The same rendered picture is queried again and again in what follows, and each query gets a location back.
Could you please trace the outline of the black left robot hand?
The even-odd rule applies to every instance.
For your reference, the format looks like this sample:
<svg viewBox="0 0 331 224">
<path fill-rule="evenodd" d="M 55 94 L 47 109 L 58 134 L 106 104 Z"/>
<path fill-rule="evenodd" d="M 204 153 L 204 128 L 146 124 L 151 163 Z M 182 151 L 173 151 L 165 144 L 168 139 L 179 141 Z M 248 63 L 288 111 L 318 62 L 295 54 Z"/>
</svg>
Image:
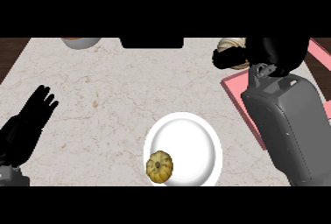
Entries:
<svg viewBox="0 0 331 224">
<path fill-rule="evenodd" d="M 0 129 L 0 165 L 18 167 L 29 159 L 49 118 L 58 106 L 50 87 L 40 85 L 21 112 Z"/>
</svg>

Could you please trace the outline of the black appliance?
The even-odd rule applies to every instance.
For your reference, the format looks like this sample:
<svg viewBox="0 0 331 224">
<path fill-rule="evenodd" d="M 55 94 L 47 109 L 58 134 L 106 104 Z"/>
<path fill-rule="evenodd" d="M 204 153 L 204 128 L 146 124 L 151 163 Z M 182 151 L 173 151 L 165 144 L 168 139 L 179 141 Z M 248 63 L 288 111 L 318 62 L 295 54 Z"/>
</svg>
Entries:
<svg viewBox="0 0 331 224">
<path fill-rule="evenodd" d="M 121 45 L 127 49 L 180 49 L 183 38 L 121 38 Z"/>
</svg>

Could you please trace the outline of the white oval plate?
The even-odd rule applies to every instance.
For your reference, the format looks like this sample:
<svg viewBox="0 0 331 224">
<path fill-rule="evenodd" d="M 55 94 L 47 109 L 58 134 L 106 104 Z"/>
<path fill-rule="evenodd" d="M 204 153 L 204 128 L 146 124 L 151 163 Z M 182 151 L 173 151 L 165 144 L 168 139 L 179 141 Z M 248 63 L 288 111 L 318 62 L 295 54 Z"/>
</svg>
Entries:
<svg viewBox="0 0 331 224">
<path fill-rule="evenodd" d="M 165 115 L 152 125 L 143 145 L 143 166 L 155 153 L 170 155 L 168 179 L 154 186 L 214 186 L 223 168 L 223 149 L 213 126 L 189 112 Z"/>
</svg>

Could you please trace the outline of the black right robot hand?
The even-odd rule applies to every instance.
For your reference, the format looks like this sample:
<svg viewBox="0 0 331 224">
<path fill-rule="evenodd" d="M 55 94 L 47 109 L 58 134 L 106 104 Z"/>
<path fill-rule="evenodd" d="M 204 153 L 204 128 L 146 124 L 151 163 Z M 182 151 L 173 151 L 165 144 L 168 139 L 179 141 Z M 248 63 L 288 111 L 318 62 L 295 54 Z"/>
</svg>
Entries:
<svg viewBox="0 0 331 224">
<path fill-rule="evenodd" d="M 285 77 L 298 68 L 306 58 L 309 38 L 257 38 L 245 39 L 245 47 L 232 46 L 222 52 L 213 51 L 211 63 L 226 69 L 248 63 L 275 65 L 273 77 Z"/>
</svg>

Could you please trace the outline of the grey bowl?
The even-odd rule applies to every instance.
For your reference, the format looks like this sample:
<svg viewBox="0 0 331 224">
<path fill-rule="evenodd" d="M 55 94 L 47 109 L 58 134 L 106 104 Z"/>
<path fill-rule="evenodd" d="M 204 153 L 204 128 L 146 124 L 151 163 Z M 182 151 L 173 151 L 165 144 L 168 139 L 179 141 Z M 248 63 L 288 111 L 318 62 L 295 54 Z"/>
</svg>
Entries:
<svg viewBox="0 0 331 224">
<path fill-rule="evenodd" d="M 65 45 L 75 50 L 90 48 L 99 41 L 100 38 L 62 38 Z"/>
</svg>

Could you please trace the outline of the cream swirled pastry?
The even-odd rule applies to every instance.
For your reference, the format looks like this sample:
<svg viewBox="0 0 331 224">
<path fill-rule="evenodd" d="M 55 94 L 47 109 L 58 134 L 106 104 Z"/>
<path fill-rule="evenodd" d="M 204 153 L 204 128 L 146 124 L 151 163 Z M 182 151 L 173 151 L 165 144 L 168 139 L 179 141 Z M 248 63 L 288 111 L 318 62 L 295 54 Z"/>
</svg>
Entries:
<svg viewBox="0 0 331 224">
<path fill-rule="evenodd" d="M 245 38 L 222 38 L 217 44 L 217 52 L 220 53 L 230 47 L 245 48 Z M 245 61 L 241 65 L 232 66 L 232 69 L 242 70 L 250 66 L 250 62 Z"/>
</svg>

